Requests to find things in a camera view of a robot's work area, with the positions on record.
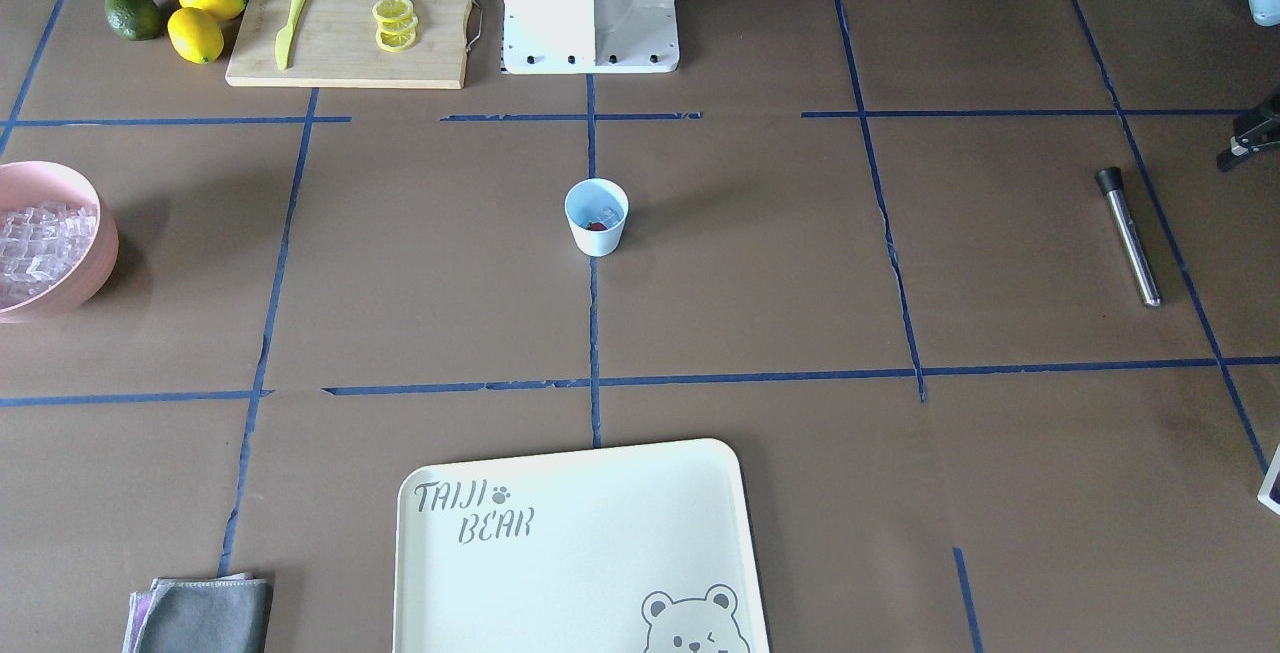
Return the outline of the ice cube in cup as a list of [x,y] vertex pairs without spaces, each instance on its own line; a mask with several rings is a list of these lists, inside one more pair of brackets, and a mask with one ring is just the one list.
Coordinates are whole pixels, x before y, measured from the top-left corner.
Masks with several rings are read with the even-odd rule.
[[613,228],[621,224],[625,216],[621,214],[621,211],[617,210],[617,207],[605,206],[600,207],[600,210],[596,211],[596,216],[593,222],[603,222],[604,224]]

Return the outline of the light blue cup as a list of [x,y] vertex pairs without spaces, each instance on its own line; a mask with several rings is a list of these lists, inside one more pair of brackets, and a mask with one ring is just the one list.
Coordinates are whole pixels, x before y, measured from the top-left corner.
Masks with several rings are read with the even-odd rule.
[[589,178],[572,184],[564,197],[564,216],[575,245],[588,256],[603,257],[616,251],[630,211],[620,184]]

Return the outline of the pile of clear ice cubes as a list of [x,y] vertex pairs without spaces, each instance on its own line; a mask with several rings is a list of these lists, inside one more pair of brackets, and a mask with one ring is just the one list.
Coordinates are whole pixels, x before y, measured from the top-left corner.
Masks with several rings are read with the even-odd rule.
[[3,211],[1,305],[10,309],[55,287],[86,256],[97,233],[96,206],[44,201]]

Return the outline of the cream bear tray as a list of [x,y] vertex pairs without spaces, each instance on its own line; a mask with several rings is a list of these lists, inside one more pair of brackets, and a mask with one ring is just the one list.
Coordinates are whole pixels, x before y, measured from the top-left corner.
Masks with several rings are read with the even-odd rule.
[[768,652],[713,438],[439,464],[397,498],[394,652]]

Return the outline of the lemon slices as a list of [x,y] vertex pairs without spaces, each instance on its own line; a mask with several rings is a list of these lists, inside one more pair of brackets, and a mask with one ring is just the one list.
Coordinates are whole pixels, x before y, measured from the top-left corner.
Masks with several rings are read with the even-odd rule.
[[417,41],[419,18],[412,0],[379,0],[371,10],[375,44],[384,52],[402,52]]

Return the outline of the wooden cutting board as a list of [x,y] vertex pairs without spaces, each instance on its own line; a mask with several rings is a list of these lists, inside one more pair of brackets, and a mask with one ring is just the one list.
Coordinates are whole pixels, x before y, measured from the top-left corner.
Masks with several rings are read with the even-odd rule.
[[237,87],[330,87],[457,91],[466,78],[474,0],[412,0],[417,41],[402,52],[375,44],[379,0],[307,0],[291,67],[278,70],[274,38],[289,0],[248,0],[225,70]]

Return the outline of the yellow plastic knife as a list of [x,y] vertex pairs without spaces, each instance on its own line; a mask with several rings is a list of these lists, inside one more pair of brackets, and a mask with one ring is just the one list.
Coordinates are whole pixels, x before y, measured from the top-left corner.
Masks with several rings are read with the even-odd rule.
[[287,70],[291,67],[291,51],[294,44],[296,28],[306,3],[307,0],[289,0],[285,20],[274,38],[274,61],[278,70]]

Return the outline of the steel muddler with black tip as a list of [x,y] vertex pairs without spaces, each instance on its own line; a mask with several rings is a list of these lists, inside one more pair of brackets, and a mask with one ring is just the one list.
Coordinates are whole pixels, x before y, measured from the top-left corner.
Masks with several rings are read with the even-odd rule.
[[1094,183],[1108,205],[1140,302],[1148,309],[1161,307],[1164,298],[1130,210],[1120,166],[1103,166],[1094,174]]

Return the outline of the grey folded cloth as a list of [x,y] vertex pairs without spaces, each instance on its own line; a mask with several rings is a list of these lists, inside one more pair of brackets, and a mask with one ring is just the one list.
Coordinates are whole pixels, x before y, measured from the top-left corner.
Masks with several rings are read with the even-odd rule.
[[261,652],[271,584],[251,574],[156,577],[131,594],[124,652]]

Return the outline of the green avocado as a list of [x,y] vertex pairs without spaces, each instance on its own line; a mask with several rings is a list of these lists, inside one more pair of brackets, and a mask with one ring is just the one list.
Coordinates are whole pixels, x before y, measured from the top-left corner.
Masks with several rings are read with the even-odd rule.
[[152,41],[165,29],[163,12],[154,0],[104,0],[104,15],[111,32],[124,41]]

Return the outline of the pink bowl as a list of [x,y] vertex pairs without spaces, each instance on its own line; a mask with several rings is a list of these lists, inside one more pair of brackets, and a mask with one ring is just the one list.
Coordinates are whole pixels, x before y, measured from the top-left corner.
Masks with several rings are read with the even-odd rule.
[[114,216],[72,166],[1,166],[3,321],[37,321],[84,303],[110,277],[119,238]]

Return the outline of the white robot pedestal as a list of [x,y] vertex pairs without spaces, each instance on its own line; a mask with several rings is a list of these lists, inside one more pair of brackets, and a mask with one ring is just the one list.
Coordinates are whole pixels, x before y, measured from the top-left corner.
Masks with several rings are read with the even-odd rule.
[[503,0],[513,76],[666,74],[680,64],[675,0]]

